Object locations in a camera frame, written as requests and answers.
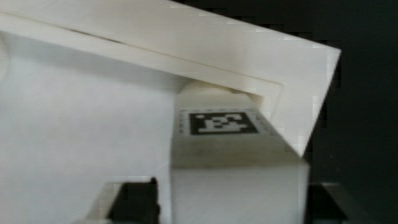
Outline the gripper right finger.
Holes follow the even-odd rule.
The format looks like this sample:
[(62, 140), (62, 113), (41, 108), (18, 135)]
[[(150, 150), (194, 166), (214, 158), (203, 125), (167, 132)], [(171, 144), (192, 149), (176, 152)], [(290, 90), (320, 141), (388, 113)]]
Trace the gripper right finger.
[(336, 183), (309, 184), (304, 224), (352, 224), (349, 198)]

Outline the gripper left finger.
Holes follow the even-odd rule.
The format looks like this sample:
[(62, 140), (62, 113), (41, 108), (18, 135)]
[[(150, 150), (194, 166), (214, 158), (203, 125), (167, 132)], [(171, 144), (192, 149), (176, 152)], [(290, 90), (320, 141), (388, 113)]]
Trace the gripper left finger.
[(107, 214), (112, 224), (160, 224), (158, 182), (126, 182)]

